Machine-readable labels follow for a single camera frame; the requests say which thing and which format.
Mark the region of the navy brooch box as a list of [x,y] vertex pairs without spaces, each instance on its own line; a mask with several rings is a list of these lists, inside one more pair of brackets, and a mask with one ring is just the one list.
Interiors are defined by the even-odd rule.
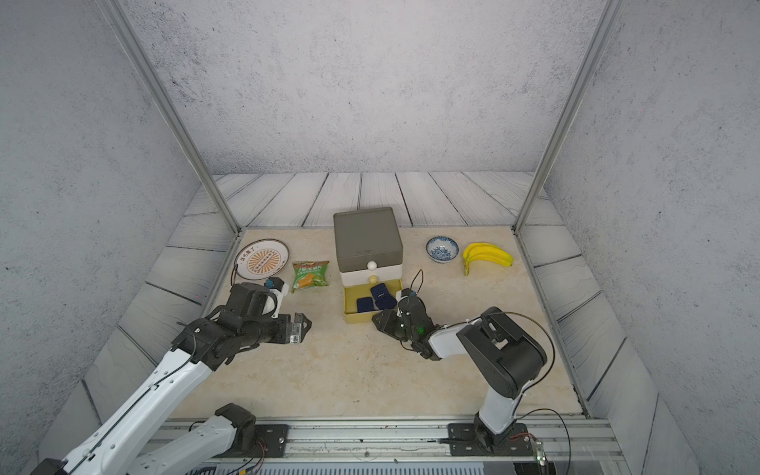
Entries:
[[391,293],[385,283],[378,283],[370,288],[372,298],[376,301],[386,300],[391,297]]
[[376,299],[375,303],[380,310],[394,309],[397,306],[397,300],[392,296],[384,296],[383,298]]
[[372,297],[362,297],[356,300],[356,312],[369,313],[375,310],[375,304]]

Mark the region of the three-tier drawer cabinet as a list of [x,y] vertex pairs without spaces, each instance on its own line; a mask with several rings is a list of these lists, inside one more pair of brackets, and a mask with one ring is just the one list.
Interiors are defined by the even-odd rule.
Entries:
[[370,288],[378,283],[385,283],[394,298],[402,286],[404,245],[393,209],[334,214],[334,244],[344,287],[344,320],[348,324],[368,323],[383,310],[373,299],[373,312],[358,313],[356,300],[372,297]]

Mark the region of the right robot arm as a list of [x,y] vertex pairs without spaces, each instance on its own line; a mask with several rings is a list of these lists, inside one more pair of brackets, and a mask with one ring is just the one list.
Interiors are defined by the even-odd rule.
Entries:
[[548,358],[545,350],[507,313],[490,307],[472,321],[436,325],[423,300],[406,289],[397,305],[372,317],[380,333],[405,344],[422,358],[439,361],[467,355],[479,370],[488,392],[468,424],[450,424],[441,440],[452,456],[531,456],[536,453],[517,410],[524,394]]

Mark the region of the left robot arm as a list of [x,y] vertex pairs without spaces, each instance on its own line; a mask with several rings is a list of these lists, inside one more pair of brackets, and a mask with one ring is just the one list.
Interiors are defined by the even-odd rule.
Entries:
[[226,304],[187,324],[146,381],[93,435],[63,459],[46,458],[37,474],[186,474],[225,454],[254,466],[267,443],[281,449],[280,435],[257,428],[255,416],[227,404],[182,437],[151,452],[144,447],[174,410],[203,381],[235,356],[262,344],[300,344],[312,323],[302,313],[284,314],[289,286],[272,277],[239,283]]

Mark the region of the green snack bag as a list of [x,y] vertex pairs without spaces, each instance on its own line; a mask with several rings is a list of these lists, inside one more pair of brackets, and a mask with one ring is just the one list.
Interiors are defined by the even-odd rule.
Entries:
[[321,261],[298,261],[293,263],[294,282],[291,286],[293,292],[312,287],[327,287],[327,271],[329,262]]

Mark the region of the round patterned plate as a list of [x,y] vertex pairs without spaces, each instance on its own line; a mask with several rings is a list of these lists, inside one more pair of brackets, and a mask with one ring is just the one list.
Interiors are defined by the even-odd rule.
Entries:
[[245,245],[233,265],[235,276],[245,280],[261,280],[279,273],[289,261],[290,251],[277,239],[260,239]]

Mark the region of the blue white porcelain bowl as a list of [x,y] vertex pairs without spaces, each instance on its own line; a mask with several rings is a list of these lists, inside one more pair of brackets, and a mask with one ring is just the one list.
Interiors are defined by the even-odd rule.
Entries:
[[449,263],[459,256],[459,245],[451,237],[432,237],[426,243],[426,253],[436,263]]

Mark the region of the yellow banana bunch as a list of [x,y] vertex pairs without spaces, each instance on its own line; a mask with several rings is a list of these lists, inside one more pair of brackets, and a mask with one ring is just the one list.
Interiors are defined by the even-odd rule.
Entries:
[[475,261],[488,261],[504,267],[511,267],[514,263],[514,257],[510,253],[492,243],[471,243],[462,256],[465,276],[470,274],[471,263]]

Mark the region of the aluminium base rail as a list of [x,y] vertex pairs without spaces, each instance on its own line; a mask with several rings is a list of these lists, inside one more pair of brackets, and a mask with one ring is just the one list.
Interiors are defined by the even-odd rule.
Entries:
[[627,474],[606,420],[538,411],[522,416],[493,449],[479,445],[463,418],[271,419],[255,424],[252,450],[239,456],[266,467],[290,462],[358,464],[512,462],[522,473]]

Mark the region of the left frame post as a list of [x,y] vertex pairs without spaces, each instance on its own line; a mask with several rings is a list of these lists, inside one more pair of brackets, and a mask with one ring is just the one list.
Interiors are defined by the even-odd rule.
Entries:
[[170,132],[172,132],[177,140],[203,188],[209,194],[213,205],[222,215],[233,235],[239,235],[241,233],[239,221],[235,218],[227,200],[216,184],[216,180],[213,178],[209,167],[203,160],[194,140],[192,140],[120,2],[116,0],[98,0],[96,4],[110,25],[128,60],[142,79],[142,83],[148,89],[148,93],[150,93],[154,104],[158,107],[158,112],[160,112],[162,119],[164,119]]

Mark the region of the frame post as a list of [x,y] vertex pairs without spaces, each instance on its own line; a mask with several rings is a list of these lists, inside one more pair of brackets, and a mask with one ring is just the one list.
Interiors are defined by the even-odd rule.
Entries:
[[516,223],[513,225],[513,234],[515,236],[519,236],[524,226],[528,223],[532,209],[534,209],[534,205],[538,201],[540,190],[544,187],[558,158],[561,147],[583,102],[584,95],[599,67],[605,48],[613,33],[615,33],[615,28],[619,22],[619,18],[621,18],[621,12],[623,12],[624,7],[625,1],[623,0],[609,0],[604,6],[602,16],[575,75],[568,97],[538,163],[538,167],[534,172],[534,178],[532,178],[526,198],[522,202]]
[[98,0],[96,4],[110,25],[128,60],[142,79],[142,83],[148,89],[148,93],[150,93],[154,104],[158,107],[158,112],[160,112],[162,119],[164,119],[170,132],[172,132],[177,140],[203,188],[209,194],[213,205],[222,215],[233,235],[239,235],[241,233],[239,221],[235,218],[227,200],[216,184],[216,180],[213,178],[209,167],[203,160],[194,140],[192,140],[120,2],[116,0]]

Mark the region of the right frame post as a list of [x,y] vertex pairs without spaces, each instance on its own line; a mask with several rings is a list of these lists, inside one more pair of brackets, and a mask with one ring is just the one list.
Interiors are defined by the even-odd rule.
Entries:
[[534,205],[538,201],[540,190],[544,187],[558,158],[561,147],[583,102],[584,95],[599,67],[605,48],[613,33],[615,33],[615,28],[619,22],[619,18],[621,18],[621,12],[623,12],[624,7],[625,1],[623,0],[609,0],[604,6],[602,16],[575,75],[568,97],[538,163],[538,167],[534,172],[534,178],[532,178],[526,198],[522,202],[516,223],[513,225],[513,234],[515,236],[519,236],[524,226],[528,223],[532,209],[534,209]]

